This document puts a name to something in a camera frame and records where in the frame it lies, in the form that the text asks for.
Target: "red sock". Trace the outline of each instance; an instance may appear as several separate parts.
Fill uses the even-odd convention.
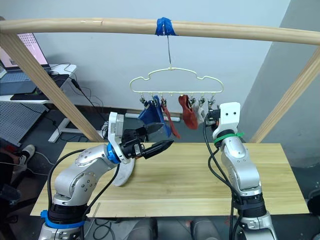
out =
[[[182,118],[185,125],[190,129],[197,129],[197,117],[193,109],[190,107],[188,95],[179,96],[179,103],[183,109]]]
[[[180,137],[178,131],[176,130],[174,123],[171,120],[171,116],[170,116],[170,112],[169,112],[168,108],[166,106],[164,106],[163,104],[161,104],[161,107],[162,107],[162,110],[164,111],[165,115],[168,117],[172,134],[175,135],[178,139],[180,139],[181,137]]]

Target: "wooden pole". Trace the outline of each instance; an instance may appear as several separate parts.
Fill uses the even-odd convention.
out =
[[[172,21],[179,36],[247,39],[320,45],[320,32],[293,28]],[[155,19],[130,18],[44,18],[6,20],[0,22],[0,33],[125,33],[151,34],[156,31]]]
[[[55,84],[15,33],[0,33],[0,46],[90,141],[104,142],[104,139]]]
[[[269,116],[263,121],[259,129],[253,135],[250,143],[261,143],[277,122],[291,108],[301,94],[320,72],[320,47],[314,52],[304,69],[300,72],[294,83],[285,92],[281,100],[274,107]]]

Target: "sneaker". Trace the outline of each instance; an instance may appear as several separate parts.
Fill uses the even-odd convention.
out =
[[[19,157],[19,165],[27,165],[28,161],[35,154],[36,148],[32,144],[29,144],[24,149],[22,149]]]

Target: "wooden table top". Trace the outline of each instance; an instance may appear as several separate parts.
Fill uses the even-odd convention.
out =
[[[101,143],[68,142],[61,156]],[[256,164],[267,210],[273,215],[308,213],[308,208],[279,143],[247,143]],[[220,152],[216,154],[220,162]],[[208,168],[209,152],[205,143],[173,143],[166,151],[149,159],[136,160],[128,182],[111,185],[92,206],[91,217],[217,216],[230,214],[231,193]],[[57,175],[75,160],[62,161],[52,175],[52,195]],[[114,170],[103,175],[90,201],[109,182]],[[39,216],[48,207],[45,184],[31,212]]]

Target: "white wall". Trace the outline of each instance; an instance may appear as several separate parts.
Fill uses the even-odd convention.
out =
[[[24,18],[140,18],[248,24],[278,27],[290,0],[269,1],[109,1],[109,0],[0,0],[0,16]],[[129,89],[129,81],[169,65],[166,37],[112,33],[38,33],[36,38],[49,63],[76,64],[80,85],[90,87],[105,106],[142,109],[140,96]],[[193,69],[199,75],[217,77],[225,91],[216,102],[244,103],[271,43],[251,40],[200,37],[170,37],[174,67]],[[175,89],[167,84],[175,83]],[[202,91],[209,81],[198,82],[185,74],[159,75],[145,90]],[[75,104],[88,105],[81,96],[67,91]],[[167,96],[168,108],[181,112],[178,96]]]

